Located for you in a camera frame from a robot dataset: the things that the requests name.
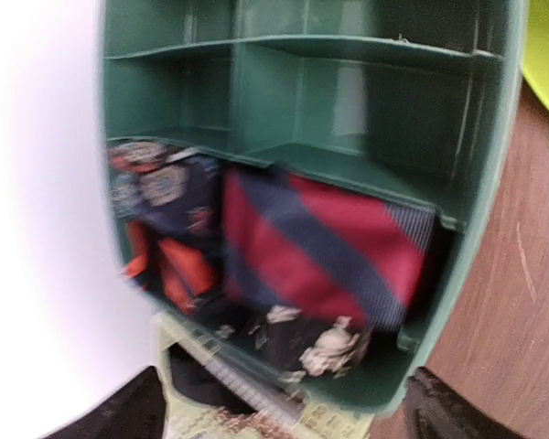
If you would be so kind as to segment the red navy striped tie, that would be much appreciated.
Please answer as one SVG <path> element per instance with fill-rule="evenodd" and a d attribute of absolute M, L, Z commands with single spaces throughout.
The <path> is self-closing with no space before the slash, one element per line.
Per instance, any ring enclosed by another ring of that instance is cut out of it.
<path fill-rule="evenodd" d="M 398 329 L 419 289 L 433 213 L 279 168 L 223 176 L 228 292 L 353 327 Z"/>

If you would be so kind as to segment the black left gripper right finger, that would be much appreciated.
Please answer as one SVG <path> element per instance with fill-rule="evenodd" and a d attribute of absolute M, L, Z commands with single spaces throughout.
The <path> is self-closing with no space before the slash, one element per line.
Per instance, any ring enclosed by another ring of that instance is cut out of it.
<path fill-rule="evenodd" d="M 425 367 L 406 380 L 404 418 L 408 438 L 517 438 Z"/>

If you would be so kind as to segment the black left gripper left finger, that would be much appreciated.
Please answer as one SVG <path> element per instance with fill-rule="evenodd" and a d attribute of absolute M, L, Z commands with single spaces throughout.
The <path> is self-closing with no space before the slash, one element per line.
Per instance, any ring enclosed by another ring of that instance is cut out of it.
<path fill-rule="evenodd" d="M 165 396 L 154 366 L 142 370 L 106 401 L 48 439 L 161 439 Z"/>

